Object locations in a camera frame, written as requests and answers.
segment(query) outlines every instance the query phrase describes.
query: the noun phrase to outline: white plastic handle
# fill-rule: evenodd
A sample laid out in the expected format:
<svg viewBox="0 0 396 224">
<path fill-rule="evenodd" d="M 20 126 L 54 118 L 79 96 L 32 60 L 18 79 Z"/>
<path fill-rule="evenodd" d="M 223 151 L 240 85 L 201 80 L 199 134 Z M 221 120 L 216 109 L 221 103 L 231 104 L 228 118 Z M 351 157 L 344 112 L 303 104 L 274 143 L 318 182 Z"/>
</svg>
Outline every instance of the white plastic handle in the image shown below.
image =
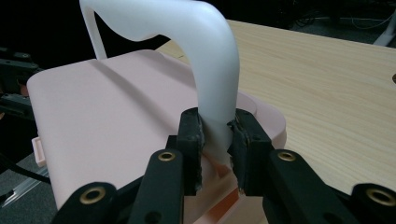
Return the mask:
<svg viewBox="0 0 396 224">
<path fill-rule="evenodd" d="M 190 0 L 80 0 L 80 6 L 97 59 L 106 52 L 93 12 L 127 39 L 165 35 L 183 49 L 194 73 L 205 153 L 228 164 L 232 133 L 226 124 L 235 116 L 239 55 L 224 17 L 208 3 Z"/>
</svg>

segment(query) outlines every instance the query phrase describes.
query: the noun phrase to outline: white curved plastic part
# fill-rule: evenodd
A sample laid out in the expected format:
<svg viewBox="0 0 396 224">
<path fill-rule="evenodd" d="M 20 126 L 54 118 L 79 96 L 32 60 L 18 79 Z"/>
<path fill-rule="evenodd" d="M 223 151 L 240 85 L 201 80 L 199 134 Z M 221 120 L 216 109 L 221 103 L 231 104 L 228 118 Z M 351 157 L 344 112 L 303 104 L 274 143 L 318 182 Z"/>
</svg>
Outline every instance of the white curved plastic part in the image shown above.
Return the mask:
<svg viewBox="0 0 396 224">
<path fill-rule="evenodd" d="M 80 0 L 80 6 L 97 59 L 105 59 L 106 52 L 94 12 L 127 39 L 165 35 L 180 45 L 194 74 L 205 153 L 228 164 L 232 133 L 226 124 L 235 116 L 239 55 L 224 17 L 209 4 L 190 0 Z"/>
</svg>

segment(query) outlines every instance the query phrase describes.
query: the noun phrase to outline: light wood surface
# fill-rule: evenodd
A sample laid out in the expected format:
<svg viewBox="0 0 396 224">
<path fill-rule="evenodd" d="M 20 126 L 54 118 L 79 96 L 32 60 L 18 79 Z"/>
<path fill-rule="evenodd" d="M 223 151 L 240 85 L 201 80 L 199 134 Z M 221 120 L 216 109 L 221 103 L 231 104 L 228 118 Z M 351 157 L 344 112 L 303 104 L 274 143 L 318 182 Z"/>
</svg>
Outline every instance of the light wood surface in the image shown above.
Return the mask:
<svg viewBox="0 0 396 224">
<path fill-rule="evenodd" d="M 396 49 L 229 23 L 239 88 L 284 114 L 286 148 L 348 194 L 367 182 L 396 190 Z M 188 61 L 172 41 L 158 50 Z"/>
</svg>

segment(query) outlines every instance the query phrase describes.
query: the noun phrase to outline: wooden table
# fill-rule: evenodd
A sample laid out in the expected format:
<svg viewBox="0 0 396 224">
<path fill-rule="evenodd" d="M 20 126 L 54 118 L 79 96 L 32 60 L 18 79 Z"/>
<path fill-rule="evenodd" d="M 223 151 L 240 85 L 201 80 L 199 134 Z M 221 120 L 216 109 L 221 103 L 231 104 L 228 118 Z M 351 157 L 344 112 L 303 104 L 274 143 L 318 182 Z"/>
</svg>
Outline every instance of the wooden table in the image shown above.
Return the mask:
<svg viewBox="0 0 396 224">
<path fill-rule="evenodd" d="M 229 21 L 239 88 L 277 107 L 287 149 L 330 186 L 396 190 L 396 49 Z M 187 58 L 172 41 L 159 51 Z"/>
</svg>

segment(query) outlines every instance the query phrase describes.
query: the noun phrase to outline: cable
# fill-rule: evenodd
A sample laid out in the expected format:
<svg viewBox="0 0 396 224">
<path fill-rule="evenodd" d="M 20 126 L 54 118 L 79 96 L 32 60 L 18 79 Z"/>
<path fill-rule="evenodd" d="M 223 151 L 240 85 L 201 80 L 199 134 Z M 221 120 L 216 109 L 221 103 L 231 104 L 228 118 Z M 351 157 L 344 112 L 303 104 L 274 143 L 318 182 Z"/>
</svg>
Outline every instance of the cable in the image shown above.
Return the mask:
<svg viewBox="0 0 396 224">
<path fill-rule="evenodd" d="M 369 30 L 369 29 L 373 29 L 373 28 L 375 28 L 375 27 L 378 27 L 378 26 L 384 24 L 385 22 L 389 21 L 390 18 L 392 18 L 392 16 L 393 16 L 393 13 L 392 13 L 386 20 L 382 21 L 381 23 L 379 23 L 379 24 L 377 24 L 377 25 L 374 25 L 374 26 L 368 26 L 368 27 L 360 27 L 360 26 L 358 26 L 358 25 L 355 23 L 355 19 L 352 17 L 352 15 L 350 15 L 350 19 L 352 19 L 352 24 L 353 24 L 356 28 L 361 29 L 361 30 Z"/>
<path fill-rule="evenodd" d="M 41 182 L 50 184 L 50 179 L 48 177 L 45 177 L 43 175 L 38 175 L 36 173 L 33 173 L 31 171 L 28 171 L 28 170 L 25 170 L 25 169 L 21 168 L 20 166 L 15 164 L 14 161 L 12 161 L 9 158 L 7 158 L 1 152 L 0 152 L 0 164 L 3 165 L 4 167 L 8 168 L 9 170 L 17 173 L 17 174 L 25 175 L 25 176 L 28 176 L 30 178 L 39 180 Z"/>
</svg>

